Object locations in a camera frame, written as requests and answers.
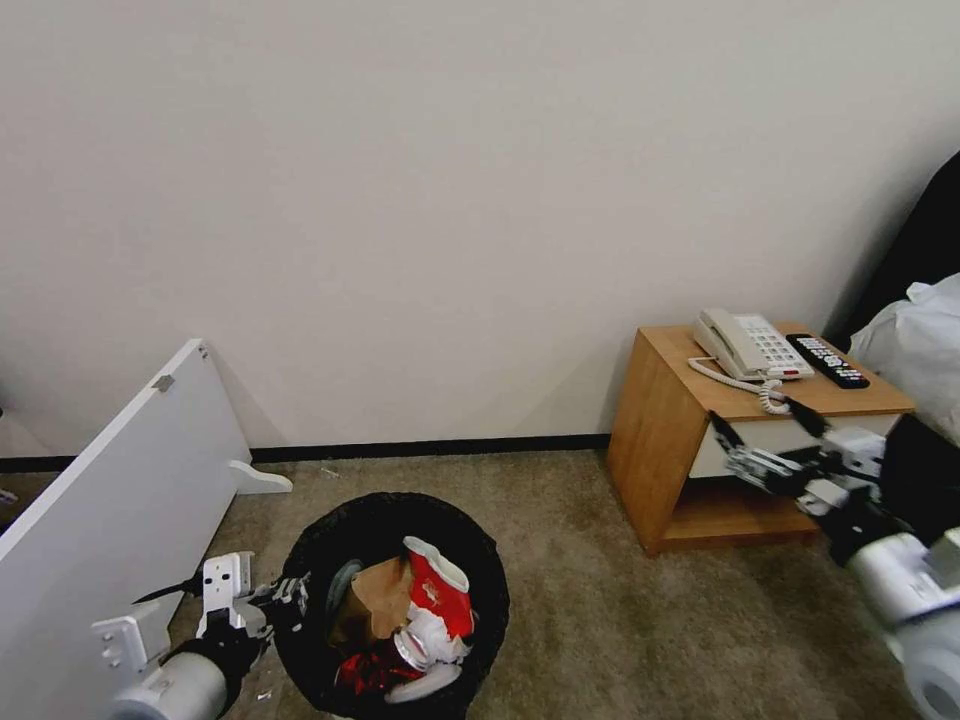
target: wooden nightstand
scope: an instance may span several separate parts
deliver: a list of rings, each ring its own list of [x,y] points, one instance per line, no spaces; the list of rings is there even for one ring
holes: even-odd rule
[[[777,329],[784,335],[809,332],[789,323]],[[687,358],[705,354],[687,326],[637,331],[607,464],[641,544],[656,555],[810,537],[816,525],[793,500],[721,477],[727,475],[724,454],[708,432],[707,410],[729,420],[748,444],[773,452],[807,447],[813,439],[789,416],[764,413],[756,395],[688,367]],[[785,383],[784,390],[835,426],[859,425],[885,435],[901,414],[913,411],[913,402],[857,367],[870,387],[841,390],[818,372]]]

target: white panel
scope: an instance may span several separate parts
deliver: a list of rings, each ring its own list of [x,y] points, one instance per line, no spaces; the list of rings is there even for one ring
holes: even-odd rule
[[[880,435],[886,435],[896,423],[899,415],[851,415],[828,418],[832,425],[847,427],[857,425],[872,430]],[[756,420],[753,422],[731,423],[747,445],[763,448],[771,452],[796,450],[802,447],[815,445],[816,440],[807,435],[802,427],[792,420]],[[724,467],[723,448],[713,437],[713,431],[708,427],[700,443],[700,450],[690,469],[690,477],[716,477],[728,475]]]
[[[159,375],[173,385],[141,390],[0,536],[4,720],[100,717],[114,687],[90,624],[193,574],[234,495],[228,463],[250,454],[202,342]]]

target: black baseboard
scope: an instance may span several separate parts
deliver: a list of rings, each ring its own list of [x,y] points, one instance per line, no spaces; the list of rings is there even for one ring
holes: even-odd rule
[[[0,458],[0,473],[60,472],[72,463],[75,455],[48,455],[46,457]]]
[[[601,450],[610,444],[609,433],[593,435],[539,435],[520,438],[476,440],[425,440],[403,443],[359,443],[352,445],[297,445],[253,448],[253,462],[298,462],[301,460],[345,460],[348,458],[418,457],[421,455],[480,455],[483,453],[536,452],[548,450]],[[74,460],[73,455],[0,458],[0,474],[60,472]]]

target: white telephone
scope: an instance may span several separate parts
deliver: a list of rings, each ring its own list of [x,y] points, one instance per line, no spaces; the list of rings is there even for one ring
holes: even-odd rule
[[[774,415],[785,415],[790,409],[770,402],[784,399],[773,388],[782,380],[799,380],[814,374],[813,368],[761,315],[731,315],[720,308],[703,310],[693,324],[693,339],[710,357],[690,358],[690,367],[725,385],[757,393],[763,409]],[[716,360],[731,377],[701,365],[701,360]]]

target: remote control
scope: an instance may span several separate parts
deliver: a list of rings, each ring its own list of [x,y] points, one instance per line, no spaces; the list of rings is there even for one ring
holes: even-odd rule
[[[787,342],[793,345],[808,363],[844,390],[870,385],[870,381],[859,370],[833,352],[819,338],[806,333],[793,333],[787,335]]]

